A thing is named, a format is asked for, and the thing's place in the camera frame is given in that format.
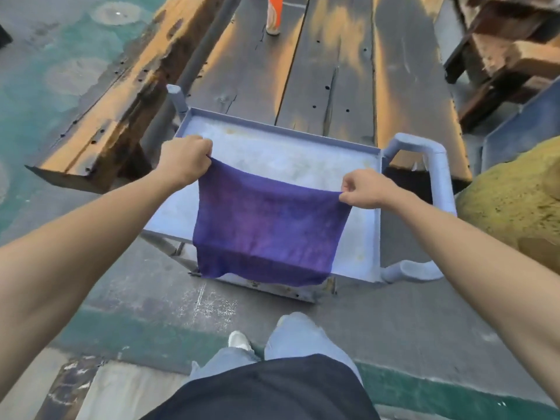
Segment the person's left hand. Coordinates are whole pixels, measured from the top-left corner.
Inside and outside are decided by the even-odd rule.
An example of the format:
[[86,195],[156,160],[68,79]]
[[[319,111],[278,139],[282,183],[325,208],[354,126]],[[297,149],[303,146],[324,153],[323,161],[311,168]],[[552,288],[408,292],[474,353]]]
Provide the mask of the person's left hand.
[[183,138],[166,141],[160,151],[156,175],[173,190],[196,182],[206,171],[189,171],[183,158]]

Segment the person's right hand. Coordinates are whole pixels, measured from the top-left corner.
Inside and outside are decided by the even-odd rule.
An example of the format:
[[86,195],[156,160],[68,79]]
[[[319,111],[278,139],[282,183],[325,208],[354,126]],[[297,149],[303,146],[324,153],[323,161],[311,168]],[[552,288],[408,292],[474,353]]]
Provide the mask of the person's right hand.
[[342,178],[341,192],[360,192],[366,199],[366,208],[391,207],[399,188],[389,178],[374,169],[356,169]]

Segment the purple cloth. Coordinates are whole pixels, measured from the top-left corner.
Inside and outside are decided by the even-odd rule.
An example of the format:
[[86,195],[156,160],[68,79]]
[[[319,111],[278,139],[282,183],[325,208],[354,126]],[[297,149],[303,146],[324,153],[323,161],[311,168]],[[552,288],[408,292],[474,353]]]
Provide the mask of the purple cloth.
[[339,192],[249,174],[216,159],[198,186],[192,240],[203,278],[234,274],[305,287],[331,275],[352,209]]

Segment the person's right forearm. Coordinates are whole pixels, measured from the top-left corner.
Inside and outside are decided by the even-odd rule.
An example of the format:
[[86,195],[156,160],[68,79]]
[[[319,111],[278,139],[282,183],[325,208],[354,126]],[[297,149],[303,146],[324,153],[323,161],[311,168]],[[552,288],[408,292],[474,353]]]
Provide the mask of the person's right forearm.
[[560,276],[395,185],[379,199],[560,408]]

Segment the person's left forearm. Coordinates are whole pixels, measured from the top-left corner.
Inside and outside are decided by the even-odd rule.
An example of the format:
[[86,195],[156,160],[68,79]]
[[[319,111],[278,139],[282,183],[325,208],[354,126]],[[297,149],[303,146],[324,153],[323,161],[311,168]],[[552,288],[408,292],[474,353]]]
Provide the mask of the person's left forearm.
[[0,247],[0,400],[187,177],[157,168]]

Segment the grey metal cart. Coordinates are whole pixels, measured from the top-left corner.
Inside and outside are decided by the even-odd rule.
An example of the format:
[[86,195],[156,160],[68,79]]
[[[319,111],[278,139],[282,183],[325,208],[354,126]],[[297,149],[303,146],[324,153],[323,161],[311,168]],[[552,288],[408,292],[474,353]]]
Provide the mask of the grey metal cart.
[[[301,187],[340,193],[343,176],[355,167],[382,173],[401,151],[418,152],[429,161],[433,204],[456,216],[449,163],[441,144],[415,135],[398,133],[385,149],[298,132],[274,125],[240,119],[221,113],[188,107],[181,88],[167,85],[181,124],[175,134],[201,135],[213,141],[213,157],[235,169]],[[188,265],[191,275],[200,276],[193,233],[199,208],[198,181],[173,193],[148,221],[142,237],[163,250],[167,240],[195,249]],[[217,278],[275,295],[316,302],[323,291],[335,284],[368,282],[430,282],[444,275],[433,262],[402,260],[382,268],[380,262],[380,210],[352,207],[332,265],[331,275],[315,286],[294,287],[260,283],[234,274]]]

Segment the weathered wooden bench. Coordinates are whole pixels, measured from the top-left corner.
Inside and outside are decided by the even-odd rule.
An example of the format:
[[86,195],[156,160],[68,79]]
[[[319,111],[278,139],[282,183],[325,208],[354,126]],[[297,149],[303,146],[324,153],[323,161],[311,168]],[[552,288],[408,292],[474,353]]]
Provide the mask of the weathered wooden bench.
[[230,0],[166,0],[25,168],[61,188],[102,194],[152,166],[141,139]]

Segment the weathered wooden picnic table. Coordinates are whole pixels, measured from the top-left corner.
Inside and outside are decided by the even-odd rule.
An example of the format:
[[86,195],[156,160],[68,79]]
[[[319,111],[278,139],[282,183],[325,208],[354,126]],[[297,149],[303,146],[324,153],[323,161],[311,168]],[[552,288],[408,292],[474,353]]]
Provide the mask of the weathered wooden picnic table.
[[396,133],[444,145],[472,180],[433,16],[444,0],[232,0],[186,70],[189,105],[384,148]]

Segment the orange spray bottle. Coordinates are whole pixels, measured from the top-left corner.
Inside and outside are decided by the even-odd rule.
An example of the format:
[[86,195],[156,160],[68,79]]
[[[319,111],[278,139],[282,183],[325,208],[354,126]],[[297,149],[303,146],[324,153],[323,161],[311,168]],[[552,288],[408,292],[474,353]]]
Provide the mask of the orange spray bottle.
[[277,36],[280,33],[283,2],[284,0],[268,0],[265,31],[270,36]]

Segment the person's light blue jeans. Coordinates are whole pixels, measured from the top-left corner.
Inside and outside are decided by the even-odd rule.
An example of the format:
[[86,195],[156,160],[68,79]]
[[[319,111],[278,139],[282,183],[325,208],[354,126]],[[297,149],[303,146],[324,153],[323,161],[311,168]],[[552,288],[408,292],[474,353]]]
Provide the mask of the person's light blue jeans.
[[[302,312],[283,315],[270,335],[264,349],[263,360],[307,357],[315,354],[327,356],[347,367],[363,380],[354,361],[337,346],[310,317]],[[220,349],[204,366],[192,362],[192,370],[186,382],[218,375],[234,368],[260,362],[256,353],[228,346]]]

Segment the person's white shoe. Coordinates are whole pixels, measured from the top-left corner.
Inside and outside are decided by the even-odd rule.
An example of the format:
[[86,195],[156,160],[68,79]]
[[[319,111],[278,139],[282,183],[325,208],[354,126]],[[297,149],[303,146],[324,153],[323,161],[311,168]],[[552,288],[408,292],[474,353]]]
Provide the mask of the person's white shoe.
[[254,353],[254,349],[247,336],[241,331],[233,331],[228,337],[228,347],[239,348],[247,352]]

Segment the grey metal sheet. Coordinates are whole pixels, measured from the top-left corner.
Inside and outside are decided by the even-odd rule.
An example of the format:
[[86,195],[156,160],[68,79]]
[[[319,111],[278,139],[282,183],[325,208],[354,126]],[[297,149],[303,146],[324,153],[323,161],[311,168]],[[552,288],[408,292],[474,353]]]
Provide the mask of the grey metal sheet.
[[480,172],[515,160],[560,135],[560,76],[490,132],[482,145]]

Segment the person's black shirt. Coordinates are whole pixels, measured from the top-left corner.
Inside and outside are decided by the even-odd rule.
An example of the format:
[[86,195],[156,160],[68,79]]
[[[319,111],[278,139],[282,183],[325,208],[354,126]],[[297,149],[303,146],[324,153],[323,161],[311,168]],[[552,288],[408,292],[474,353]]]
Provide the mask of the person's black shirt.
[[189,381],[140,420],[381,420],[363,385],[322,354]]

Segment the stacked wooden pallets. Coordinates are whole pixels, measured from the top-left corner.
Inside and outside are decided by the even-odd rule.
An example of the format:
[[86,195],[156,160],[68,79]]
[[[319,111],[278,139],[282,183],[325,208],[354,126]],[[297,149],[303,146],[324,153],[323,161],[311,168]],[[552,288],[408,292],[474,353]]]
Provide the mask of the stacked wooden pallets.
[[458,111],[464,132],[560,76],[560,0],[450,0],[450,7],[460,39],[444,60],[446,80],[466,73],[474,87]]

